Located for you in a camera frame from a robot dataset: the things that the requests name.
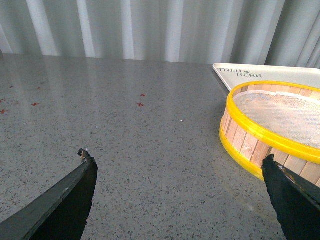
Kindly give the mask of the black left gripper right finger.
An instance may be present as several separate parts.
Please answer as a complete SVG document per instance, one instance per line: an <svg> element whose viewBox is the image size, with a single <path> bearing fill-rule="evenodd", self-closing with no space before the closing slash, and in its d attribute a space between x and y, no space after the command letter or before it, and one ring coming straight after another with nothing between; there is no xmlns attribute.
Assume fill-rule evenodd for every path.
<svg viewBox="0 0 320 240"><path fill-rule="evenodd" d="M262 162L262 174L276 212L277 220L288 240L320 238L320 188L268 155Z"/></svg>

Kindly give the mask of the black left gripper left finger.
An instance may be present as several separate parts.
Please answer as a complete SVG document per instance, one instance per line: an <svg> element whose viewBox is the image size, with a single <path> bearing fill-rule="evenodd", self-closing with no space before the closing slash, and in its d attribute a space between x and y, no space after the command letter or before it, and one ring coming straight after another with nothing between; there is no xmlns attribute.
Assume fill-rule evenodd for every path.
<svg viewBox="0 0 320 240"><path fill-rule="evenodd" d="M94 157L80 149L81 165L0 224L2 240L80 240L97 183Z"/></svg>

